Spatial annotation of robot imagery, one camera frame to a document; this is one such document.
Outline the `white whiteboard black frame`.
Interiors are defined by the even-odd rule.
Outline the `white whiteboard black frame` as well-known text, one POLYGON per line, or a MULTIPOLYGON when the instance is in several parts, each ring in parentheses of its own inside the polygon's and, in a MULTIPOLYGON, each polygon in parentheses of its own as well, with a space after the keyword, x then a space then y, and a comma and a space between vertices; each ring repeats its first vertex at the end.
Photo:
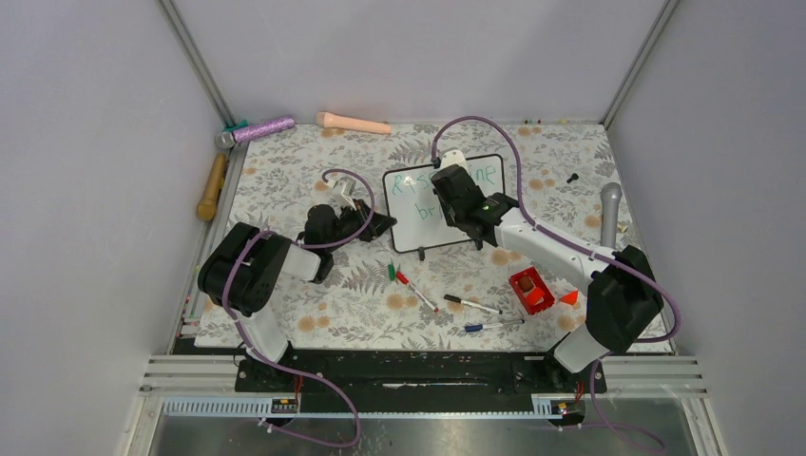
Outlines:
MULTIPOLYGON (((504 161, 497 154, 473 157, 467 166, 474 182, 485 195, 506 190, 504 161)), ((383 175, 384 199, 392 227, 393 248, 400 254, 417 252, 470 238, 461 230, 447 225, 441 205, 433 192, 431 176, 436 169, 423 164, 390 170, 383 175)))

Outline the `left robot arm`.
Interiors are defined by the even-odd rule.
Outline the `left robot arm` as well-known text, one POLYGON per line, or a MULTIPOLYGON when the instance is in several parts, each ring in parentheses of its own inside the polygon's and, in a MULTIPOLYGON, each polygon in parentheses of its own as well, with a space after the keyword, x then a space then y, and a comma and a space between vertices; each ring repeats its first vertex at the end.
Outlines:
POLYGON ((284 390, 294 381, 295 366, 283 357, 289 337, 269 305, 280 277, 321 283, 338 247, 354 239, 373 241, 396 224, 362 199, 338 211, 313 206, 295 240, 239 222, 201 266, 197 286, 234 321, 249 356, 261 361, 259 379, 271 390, 284 390))

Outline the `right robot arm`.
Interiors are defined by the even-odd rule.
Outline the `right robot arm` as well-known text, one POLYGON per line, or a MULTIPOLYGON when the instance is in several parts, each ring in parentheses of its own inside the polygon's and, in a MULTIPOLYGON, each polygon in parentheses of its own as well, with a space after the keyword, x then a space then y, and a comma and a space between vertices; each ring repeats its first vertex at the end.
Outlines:
POLYGON ((449 226, 519 253, 585 294, 585 324, 548 352, 545 377, 555 390, 571 390, 595 359, 625 352, 660 313, 662 296, 651 285, 651 270, 640 249, 627 246, 617 252, 589 245, 529 221, 516 199, 485 195, 459 164, 437 171, 432 186, 449 226))

